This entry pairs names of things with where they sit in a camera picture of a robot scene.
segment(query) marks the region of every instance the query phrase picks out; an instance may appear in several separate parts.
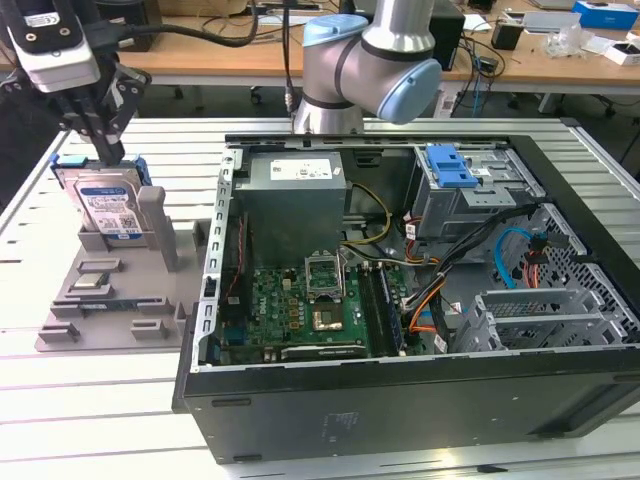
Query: white table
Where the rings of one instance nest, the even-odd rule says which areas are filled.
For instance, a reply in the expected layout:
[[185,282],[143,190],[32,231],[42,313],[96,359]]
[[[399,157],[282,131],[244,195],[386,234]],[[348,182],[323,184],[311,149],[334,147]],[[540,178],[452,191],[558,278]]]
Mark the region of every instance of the white table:
[[[123,140],[128,152],[147,159],[154,183],[167,190],[167,213],[180,229],[209,215],[225,132],[283,132],[288,125],[268,119],[134,120]],[[423,120],[406,127],[374,121],[367,129],[529,134],[640,262],[638,187],[579,128],[556,120]],[[475,473],[478,465],[510,470],[491,476],[499,480],[640,472],[640,405],[581,439],[217,466],[191,416],[171,412],[177,352],[42,355],[34,349],[36,331],[79,246],[78,215],[47,158],[53,151],[91,156],[91,150],[76,135],[58,136],[0,218],[1,479],[484,477]]]

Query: orange wire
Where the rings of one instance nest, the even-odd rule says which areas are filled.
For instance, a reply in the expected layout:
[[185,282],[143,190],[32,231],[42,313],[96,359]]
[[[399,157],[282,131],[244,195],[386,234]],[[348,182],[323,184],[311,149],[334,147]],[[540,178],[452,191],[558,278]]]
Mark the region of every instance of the orange wire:
[[413,314],[413,317],[411,318],[411,323],[409,324],[409,332],[413,333],[413,332],[436,332],[436,328],[429,325],[429,326],[422,326],[422,327],[418,327],[416,326],[416,323],[418,322],[418,318],[420,317],[420,314],[422,313],[422,310],[424,309],[424,307],[427,305],[427,303],[429,303],[429,301],[433,298],[433,296],[438,293],[440,291],[440,289],[444,286],[444,284],[447,283],[446,280],[443,280],[429,295],[427,295],[427,298],[425,298],[422,303],[420,304],[420,306],[418,307],[418,309],[416,310],[416,313]]

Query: blue plastic tab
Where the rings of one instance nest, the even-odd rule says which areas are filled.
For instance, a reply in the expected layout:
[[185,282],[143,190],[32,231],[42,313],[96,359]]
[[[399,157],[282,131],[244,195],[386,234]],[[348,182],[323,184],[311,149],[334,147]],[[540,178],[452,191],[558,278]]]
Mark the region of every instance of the blue plastic tab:
[[145,159],[140,155],[137,155],[133,160],[133,164],[136,166],[138,174],[140,174],[140,182],[142,182],[142,185],[150,187],[151,176],[149,175],[149,168],[147,167],[147,162],[145,161]]
[[325,15],[314,17],[304,27],[304,47],[335,42],[364,30],[369,22],[360,15]]
[[62,157],[56,155],[57,158],[53,158],[53,155],[49,157],[49,161],[52,166],[58,168],[83,168],[89,159],[86,155],[63,155]]
[[409,70],[389,90],[376,115],[397,125],[417,118],[435,97],[442,77],[442,67],[430,58]]
[[425,150],[440,187],[474,188],[478,185],[478,179],[471,175],[464,158],[453,145],[430,145]]

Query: motherboard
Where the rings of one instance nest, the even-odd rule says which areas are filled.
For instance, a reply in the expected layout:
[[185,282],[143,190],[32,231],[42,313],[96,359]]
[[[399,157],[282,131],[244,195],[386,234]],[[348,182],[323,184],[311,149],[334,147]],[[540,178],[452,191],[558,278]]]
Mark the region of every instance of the motherboard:
[[[249,321],[223,330],[223,349],[233,363],[380,356],[381,337],[397,337],[385,352],[401,349],[404,271],[336,262],[337,270],[318,263],[310,274],[304,266],[256,269]],[[337,297],[317,294],[318,288],[329,292],[336,286]]]

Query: hard drive label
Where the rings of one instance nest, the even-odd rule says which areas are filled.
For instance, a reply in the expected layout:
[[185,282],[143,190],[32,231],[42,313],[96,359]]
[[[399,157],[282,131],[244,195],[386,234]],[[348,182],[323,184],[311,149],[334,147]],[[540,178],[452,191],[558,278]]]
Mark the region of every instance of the hard drive label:
[[80,194],[101,233],[118,236],[142,233],[135,212],[127,207],[129,195],[124,188],[81,188]]

